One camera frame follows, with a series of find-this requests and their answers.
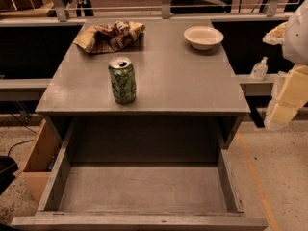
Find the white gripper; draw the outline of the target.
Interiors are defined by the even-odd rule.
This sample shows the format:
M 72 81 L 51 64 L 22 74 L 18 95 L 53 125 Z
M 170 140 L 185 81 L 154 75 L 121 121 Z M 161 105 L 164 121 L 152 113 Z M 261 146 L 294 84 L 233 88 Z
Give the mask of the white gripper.
M 286 26 L 286 22 L 279 24 L 264 35 L 262 42 L 283 45 Z M 274 100 L 268 104 L 264 125 L 269 130 L 279 130 L 285 128 L 297 115 L 297 109 L 308 102 L 308 66 L 295 64 L 288 72 L 279 71 L 271 96 Z

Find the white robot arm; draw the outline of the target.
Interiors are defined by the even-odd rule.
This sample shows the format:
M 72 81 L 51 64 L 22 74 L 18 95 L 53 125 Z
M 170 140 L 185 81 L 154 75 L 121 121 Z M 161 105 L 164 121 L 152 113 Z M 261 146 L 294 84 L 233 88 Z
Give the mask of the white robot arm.
M 276 77 L 265 126 L 278 130 L 287 126 L 308 102 L 308 0 L 284 22 L 263 37 L 263 42 L 282 46 L 283 58 L 294 64 Z

